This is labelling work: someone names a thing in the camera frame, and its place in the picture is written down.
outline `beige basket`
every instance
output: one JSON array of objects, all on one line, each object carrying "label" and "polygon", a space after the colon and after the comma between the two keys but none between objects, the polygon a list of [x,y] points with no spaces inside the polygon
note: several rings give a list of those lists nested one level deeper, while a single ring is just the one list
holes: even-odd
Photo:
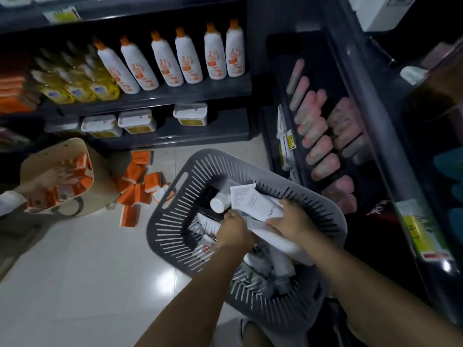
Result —
[{"label": "beige basket", "polygon": [[111,178],[106,160],[86,145],[84,140],[77,137],[29,156],[21,164],[21,184],[35,179],[63,160],[79,157],[82,152],[88,153],[90,157],[94,177],[92,186],[81,195],[43,210],[39,214],[87,215],[119,197],[116,183]]}]

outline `black shelf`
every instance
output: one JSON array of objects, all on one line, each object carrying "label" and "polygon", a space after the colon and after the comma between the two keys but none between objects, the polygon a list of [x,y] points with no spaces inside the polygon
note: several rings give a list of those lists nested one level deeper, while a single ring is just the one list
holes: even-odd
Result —
[{"label": "black shelf", "polygon": [[46,100],[44,102],[45,107],[43,109],[39,108],[39,110],[49,111],[57,107],[63,116],[91,116],[167,104],[248,96],[251,92],[251,75],[248,72],[240,77],[227,77],[222,80],[205,78],[198,84],[184,83],[181,87],[170,87],[166,83],[162,83],[160,87],[152,91],[142,90],[134,95],[122,93],[120,99],[114,101],[95,101],[85,104],[77,103],[56,106]]},{"label": "black shelf", "polygon": [[278,107],[276,105],[262,107],[259,110],[259,126],[267,150],[269,166],[272,172],[289,179],[289,172],[281,168],[280,140],[276,138],[276,122],[278,119]]},{"label": "black shelf", "polygon": [[81,21],[139,15],[237,0],[56,0],[28,6],[0,7],[0,34],[52,26],[43,11],[74,6]]},{"label": "black shelf", "polygon": [[328,100],[322,107],[324,118],[329,116],[341,98],[349,96],[324,33],[313,31],[271,35],[267,40],[267,48],[275,74],[275,99],[281,104],[286,127],[293,131],[297,145],[293,154],[302,185],[321,193],[325,187],[342,175],[350,175],[355,183],[357,212],[369,211],[384,195],[384,184],[375,163],[370,161],[358,166],[353,163],[352,158],[344,158],[340,151],[333,149],[332,152],[337,153],[341,161],[341,168],[321,181],[313,181],[310,173],[314,166],[306,163],[306,156],[310,149],[302,146],[303,136],[297,133],[297,125],[293,120],[296,112],[289,110],[291,96],[286,94],[286,86],[294,64],[299,58],[305,60],[303,75],[307,75],[310,80],[309,89],[325,89],[327,92]]},{"label": "black shelf", "polygon": [[97,150],[131,150],[141,147],[177,147],[212,144],[251,139],[246,108],[222,110],[204,127],[183,126],[168,116],[155,132],[130,134],[124,131],[121,137],[89,139]]},{"label": "black shelf", "polygon": [[416,201],[432,224],[428,231],[437,239],[444,239],[455,258],[422,260],[411,234],[402,224],[431,304],[449,321],[463,327],[460,270],[463,244],[456,239],[447,219],[448,209],[461,205],[450,195],[452,181],[437,173],[432,164],[434,154],[451,148],[433,142],[439,137],[443,142],[453,140],[451,129],[443,127],[445,122],[426,126],[404,119],[404,99],[413,87],[400,78],[401,68],[390,68],[385,58],[370,46],[348,0],[317,1],[332,52],[349,93],[356,98],[362,124],[392,201]]}]

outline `person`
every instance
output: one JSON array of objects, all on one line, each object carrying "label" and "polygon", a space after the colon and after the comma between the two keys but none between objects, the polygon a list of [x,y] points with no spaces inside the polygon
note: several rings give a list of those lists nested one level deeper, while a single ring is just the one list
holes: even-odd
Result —
[{"label": "person", "polygon": [[[463,333],[456,326],[336,247],[297,204],[286,199],[281,204],[283,217],[270,218],[267,223],[310,255],[368,346],[463,346]],[[228,211],[217,233],[217,251],[164,308],[135,347],[208,346],[233,274],[256,242],[243,218],[234,210]]]},{"label": "person", "polygon": [[53,167],[40,174],[35,179],[23,183],[14,190],[0,194],[0,216],[13,212],[20,205],[27,202],[43,189],[59,184],[73,184],[76,180],[72,169],[68,166]]}]

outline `white sleeve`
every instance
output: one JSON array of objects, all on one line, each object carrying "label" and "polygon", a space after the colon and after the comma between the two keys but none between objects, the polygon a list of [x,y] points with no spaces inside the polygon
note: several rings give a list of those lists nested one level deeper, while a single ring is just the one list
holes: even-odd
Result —
[{"label": "white sleeve", "polygon": [[0,195],[0,216],[13,212],[27,200],[18,192],[5,191]]}]

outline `shelf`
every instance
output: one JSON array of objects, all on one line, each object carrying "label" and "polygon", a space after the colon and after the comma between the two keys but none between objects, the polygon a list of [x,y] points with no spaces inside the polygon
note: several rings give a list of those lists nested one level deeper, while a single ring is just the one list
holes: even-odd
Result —
[{"label": "shelf", "polygon": [[337,153],[341,161],[341,168],[321,181],[313,181],[310,173],[314,167],[306,163],[306,156],[310,149],[302,146],[303,136],[297,133],[297,125],[293,120],[296,112],[289,110],[291,97],[286,94],[286,86],[294,64],[299,58],[305,60],[303,75],[307,75],[310,80],[309,89],[325,89],[327,92],[328,100],[322,107],[324,118],[329,116],[342,97],[348,96],[325,35],[322,31],[271,35],[267,40],[267,48],[275,74],[275,99],[281,104],[286,127],[293,131],[297,146],[293,154],[302,185],[321,193],[325,187],[342,175],[350,175],[355,183],[357,211],[369,211],[384,194],[384,185],[375,163],[371,161],[358,166],[353,163],[352,158],[344,158],[340,151],[333,149],[332,152]]},{"label": "shelf", "polygon": [[98,150],[131,150],[141,147],[177,147],[245,141],[251,138],[248,113],[245,108],[219,111],[207,126],[183,126],[168,116],[165,122],[152,133],[130,134],[124,131],[121,137],[91,139],[89,144]]},{"label": "shelf", "polygon": [[426,230],[444,246],[446,243],[454,257],[424,261],[402,223],[431,304],[449,321],[463,327],[463,245],[447,219],[449,208],[461,204],[450,195],[452,181],[440,175],[432,164],[435,154],[452,148],[449,144],[454,135],[448,126],[445,133],[442,121],[425,124],[405,119],[403,103],[413,87],[400,78],[401,68],[389,68],[369,46],[348,0],[317,1],[332,53],[349,93],[358,103],[364,130],[392,201],[416,201],[430,225]]},{"label": "shelf", "polygon": [[[181,87],[170,87],[163,83],[152,91],[142,90],[134,95],[122,94],[119,100],[60,105],[58,110],[61,111],[63,116],[91,116],[167,104],[248,96],[251,92],[251,75],[246,73],[240,77],[227,77],[222,80],[205,78],[198,84],[184,83]],[[45,110],[54,108],[54,105],[49,104],[49,101],[45,101],[45,103],[47,104]]]},{"label": "shelf", "polygon": [[259,110],[259,126],[267,150],[269,166],[272,172],[289,179],[289,172],[281,168],[280,140],[276,138],[276,122],[278,118],[278,107],[276,105],[262,107]]},{"label": "shelf", "polygon": [[52,26],[43,15],[50,8],[74,6],[81,21],[95,21],[237,0],[56,0],[23,7],[0,7],[0,34]]}]

